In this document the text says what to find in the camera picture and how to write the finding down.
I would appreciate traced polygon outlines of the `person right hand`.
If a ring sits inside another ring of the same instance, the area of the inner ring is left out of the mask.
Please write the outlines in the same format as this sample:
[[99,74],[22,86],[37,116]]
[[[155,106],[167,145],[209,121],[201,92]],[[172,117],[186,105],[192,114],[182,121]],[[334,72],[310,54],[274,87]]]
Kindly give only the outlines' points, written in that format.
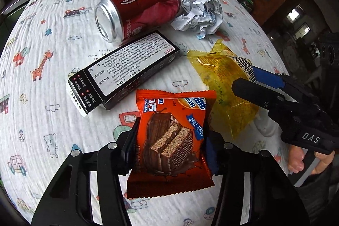
[[[304,155],[302,148],[290,145],[288,149],[288,170],[293,173],[301,172],[304,169]],[[329,155],[315,152],[314,156],[319,159],[319,162],[312,170],[311,175],[321,174],[333,162],[335,151],[332,151]]]

